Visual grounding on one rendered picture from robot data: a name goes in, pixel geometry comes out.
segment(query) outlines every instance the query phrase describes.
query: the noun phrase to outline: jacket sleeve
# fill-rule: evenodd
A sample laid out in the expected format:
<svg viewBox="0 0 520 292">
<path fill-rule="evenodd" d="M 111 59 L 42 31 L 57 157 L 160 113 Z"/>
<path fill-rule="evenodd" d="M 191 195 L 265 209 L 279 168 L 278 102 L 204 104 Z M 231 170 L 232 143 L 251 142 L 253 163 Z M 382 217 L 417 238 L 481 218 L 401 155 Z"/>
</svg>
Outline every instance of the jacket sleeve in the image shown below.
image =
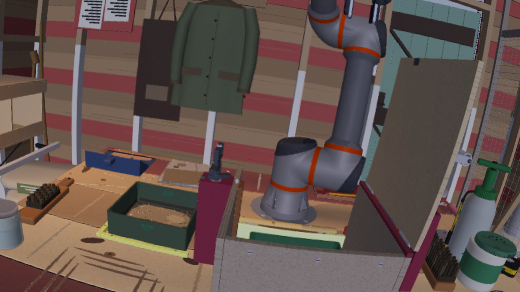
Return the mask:
<svg viewBox="0 0 520 292">
<path fill-rule="evenodd" d="M 244 44 L 244 57 L 240 79 L 238 80 L 238 92 L 249 93 L 253 75 L 256 68 L 256 57 L 258 55 L 258 42 L 260 40 L 260 27 L 254 8 L 245 9 L 246 38 Z"/>
<path fill-rule="evenodd" d="M 190 23 L 193 15 L 195 14 L 195 10 L 197 10 L 197 5 L 188 2 L 184 11 L 179 17 L 179 21 L 177 22 L 177 28 L 175 29 L 175 37 L 173 38 L 173 49 L 172 49 L 172 59 L 171 59 L 171 74 L 170 80 L 173 84 L 181 83 L 181 71 L 182 71 L 182 62 L 184 59 L 184 51 L 186 49 L 186 40 L 188 39 L 188 33 L 190 30 Z"/>
</svg>

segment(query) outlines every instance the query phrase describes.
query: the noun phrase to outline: yellow mat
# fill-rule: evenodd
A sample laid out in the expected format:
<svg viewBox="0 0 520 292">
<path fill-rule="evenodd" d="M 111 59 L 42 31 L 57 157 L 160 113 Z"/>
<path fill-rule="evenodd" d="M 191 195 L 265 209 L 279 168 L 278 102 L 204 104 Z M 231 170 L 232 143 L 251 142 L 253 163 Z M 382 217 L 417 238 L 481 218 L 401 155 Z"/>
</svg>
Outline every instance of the yellow mat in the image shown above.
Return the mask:
<svg viewBox="0 0 520 292">
<path fill-rule="evenodd" d="M 150 243 L 146 243 L 146 242 L 135 240 L 135 239 L 130 239 L 130 238 L 126 238 L 126 237 L 121 237 L 121 236 L 110 234 L 108 232 L 108 222 L 105 223 L 103 225 L 103 227 L 101 227 L 98 230 L 98 232 L 96 232 L 96 235 L 98 237 L 101 237 L 101 238 L 104 238 L 104 239 L 107 239 L 107 240 L 112 240 L 112 241 L 116 241 L 116 242 L 119 242 L 119 243 L 132 245 L 132 246 L 135 246 L 135 247 L 140 247 L 140 248 L 144 248 L 144 249 L 153 250 L 153 251 L 156 251 L 156 252 L 162 252 L 162 253 L 166 253 L 166 254 L 171 254 L 171 255 L 178 256 L 178 257 L 183 257 L 183 258 L 187 258 L 188 257 L 188 251 L 173 249 L 173 248 L 164 247 L 164 246 L 159 246 L 159 245 L 150 244 Z"/>
</svg>

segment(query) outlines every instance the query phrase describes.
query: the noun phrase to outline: cylindrical container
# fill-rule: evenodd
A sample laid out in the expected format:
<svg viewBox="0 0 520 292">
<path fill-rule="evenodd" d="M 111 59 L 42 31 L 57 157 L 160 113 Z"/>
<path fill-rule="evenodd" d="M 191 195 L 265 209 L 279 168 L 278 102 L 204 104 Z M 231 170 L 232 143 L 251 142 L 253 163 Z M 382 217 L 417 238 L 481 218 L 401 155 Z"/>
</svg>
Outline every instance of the cylindrical container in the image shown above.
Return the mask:
<svg viewBox="0 0 520 292">
<path fill-rule="evenodd" d="M 507 220 L 504 231 L 513 237 L 520 238 L 520 205 L 516 206 L 513 214 Z"/>
<path fill-rule="evenodd" d="M 22 218 L 18 204 L 0 199 L 0 249 L 13 249 L 22 242 Z"/>
<path fill-rule="evenodd" d="M 448 244 L 451 254 L 459 262 L 468 245 L 469 238 L 480 231 L 489 231 L 495 217 L 495 197 L 492 193 L 480 192 L 481 188 L 482 186 L 477 186 L 475 193 L 469 195 L 464 202 Z"/>
<path fill-rule="evenodd" d="M 471 236 L 460 260 L 459 281 L 477 292 L 493 289 L 506 259 L 516 254 L 516 246 L 507 238 L 489 231 Z"/>
<path fill-rule="evenodd" d="M 518 272 L 518 268 L 520 268 L 520 259 L 507 259 L 506 264 L 502 269 L 502 274 L 508 276 L 509 278 L 514 278 Z"/>
</svg>

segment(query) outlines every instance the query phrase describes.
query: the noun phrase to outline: green jacket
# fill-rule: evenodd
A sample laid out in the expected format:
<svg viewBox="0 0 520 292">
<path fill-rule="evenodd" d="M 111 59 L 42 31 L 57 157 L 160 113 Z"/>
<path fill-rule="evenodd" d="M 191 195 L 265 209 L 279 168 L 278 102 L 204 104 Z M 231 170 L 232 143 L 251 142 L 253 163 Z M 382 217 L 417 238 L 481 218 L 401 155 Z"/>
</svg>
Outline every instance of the green jacket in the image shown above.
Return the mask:
<svg viewBox="0 0 520 292">
<path fill-rule="evenodd" d="M 173 41 L 172 105 L 242 114 L 259 38 L 255 9 L 230 0 L 188 2 Z"/>
</svg>

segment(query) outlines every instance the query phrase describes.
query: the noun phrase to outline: green spray nozzle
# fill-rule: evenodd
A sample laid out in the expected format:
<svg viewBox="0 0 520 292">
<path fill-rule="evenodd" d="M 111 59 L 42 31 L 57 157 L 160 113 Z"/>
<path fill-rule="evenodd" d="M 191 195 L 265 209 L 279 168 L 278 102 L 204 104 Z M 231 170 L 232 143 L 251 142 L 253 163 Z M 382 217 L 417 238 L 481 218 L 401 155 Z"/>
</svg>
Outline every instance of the green spray nozzle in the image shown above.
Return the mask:
<svg viewBox="0 0 520 292">
<path fill-rule="evenodd" d="M 511 167 L 501 165 L 496 163 L 495 161 L 491 162 L 482 158 L 477 160 L 479 165 L 485 166 L 488 168 L 486 171 L 486 176 L 484 177 L 484 182 L 482 183 L 482 188 L 487 191 L 493 191 L 493 186 L 495 185 L 495 181 L 498 176 L 498 171 L 503 171 L 507 173 L 511 173 Z"/>
</svg>

